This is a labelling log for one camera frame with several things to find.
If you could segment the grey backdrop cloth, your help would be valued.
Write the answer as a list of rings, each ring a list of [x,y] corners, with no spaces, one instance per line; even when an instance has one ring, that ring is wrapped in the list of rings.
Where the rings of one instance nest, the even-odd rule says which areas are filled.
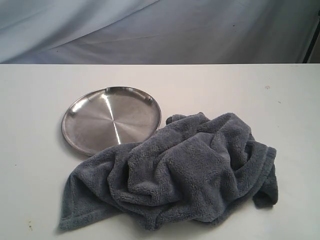
[[[301,63],[317,0],[3,0],[3,64]]]

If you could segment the grey-blue fleece towel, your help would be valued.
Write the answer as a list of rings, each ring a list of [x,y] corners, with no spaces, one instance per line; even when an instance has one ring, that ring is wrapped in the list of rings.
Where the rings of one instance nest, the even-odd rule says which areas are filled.
[[[271,208],[276,154],[234,113],[173,115],[148,140],[79,164],[65,184],[58,227],[72,231],[121,213],[146,230],[188,220],[218,225],[250,199]]]

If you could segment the round stainless steel plate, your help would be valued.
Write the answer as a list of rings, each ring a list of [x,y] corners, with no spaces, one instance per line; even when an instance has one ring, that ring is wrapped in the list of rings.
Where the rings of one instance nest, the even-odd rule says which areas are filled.
[[[150,94],[112,86],[77,99],[63,115],[61,133],[73,149],[93,156],[112,146],[147,140],[161,121],[161,108]]]

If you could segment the black stand pole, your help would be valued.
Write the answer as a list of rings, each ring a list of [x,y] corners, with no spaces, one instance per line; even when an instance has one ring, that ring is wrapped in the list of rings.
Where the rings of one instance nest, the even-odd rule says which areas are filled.
[[[317,39],[318,39],[318,36],[320,34],[320,12],[318,11],[317,13],[317,25],[316,25],[316,28],[313,32],[313,35],[312,35],[312,38],[309,42],[309,45],[308,45],[308,48],[305,52],[305,55],[304,55],[304,58],[302,60],[302,63],[303,64],[307,64],[311,58],[311,55],[313,53],[313,50],[314,50],[314,47],[316,45],[316,42],[317,42]]]

